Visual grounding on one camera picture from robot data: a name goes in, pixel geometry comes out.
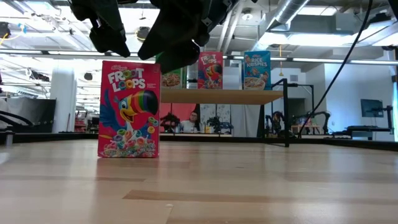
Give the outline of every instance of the kellogg's logo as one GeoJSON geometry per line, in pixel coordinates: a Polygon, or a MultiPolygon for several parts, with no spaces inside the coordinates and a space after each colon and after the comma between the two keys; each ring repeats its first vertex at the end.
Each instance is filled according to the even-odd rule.
{"type": "Polygon", "coordinates": [[[113,65],[112,67],[111,67],[111,70],[119,70],[119,71],[125,71],[125,70],[127,70],[127,67],[122,67],[121,65],[113,65]]]}

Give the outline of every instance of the froot loops cereal box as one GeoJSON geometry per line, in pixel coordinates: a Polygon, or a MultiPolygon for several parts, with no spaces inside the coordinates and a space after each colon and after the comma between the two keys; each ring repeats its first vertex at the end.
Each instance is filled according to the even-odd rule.
{"type": "Polygon", "coordinates": [[[103,62],[98,156],[157,157],[160,66],[103,62]]]}
{"type": "Polygon", "coordinates": [[[223,88],[223,53],[200,52],[198,61],[198,89],[223,88]]]}
{"type": "Polygon", "coordinates": [[[244,53],[245,90],[271,90],[271,53],[267,50],[244,53]]]}

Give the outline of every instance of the computer screen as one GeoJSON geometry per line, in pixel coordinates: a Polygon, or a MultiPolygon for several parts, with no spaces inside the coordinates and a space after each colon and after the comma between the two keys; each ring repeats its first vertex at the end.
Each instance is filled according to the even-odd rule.
{"type": "Polygon", "coordinates": [[[99,125],[100,124],[100,118],[93,118],[92,124],[99,125]]]}
{"type": "Polygon", "coordinates": [[[383,118],[383,101],[381,100],[361,100],[363,118],[383,118]]]}

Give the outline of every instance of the wooden shelf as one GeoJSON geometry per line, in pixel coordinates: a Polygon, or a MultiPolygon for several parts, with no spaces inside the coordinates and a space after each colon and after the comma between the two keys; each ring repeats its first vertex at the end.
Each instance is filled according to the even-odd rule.
{"type": "Polygon", "coordinates": [[[168,90],[160,91],[162,103],[264,105],[283,97],[271,90],[168,90]]]}

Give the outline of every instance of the froot loops logo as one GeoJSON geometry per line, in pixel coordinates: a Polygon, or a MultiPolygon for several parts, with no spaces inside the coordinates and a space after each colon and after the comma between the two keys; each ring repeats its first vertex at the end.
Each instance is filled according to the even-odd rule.
{"type": "Polygon", "coordinates": [[[132,88],[143,89],[146,87],[145,79],[142,78],[143,68],[128,70],[120,65],[114,65],[111,69],[116,68],[123,70],[108,74],[109,83],[112,84],[114,92],[132,88]]]}

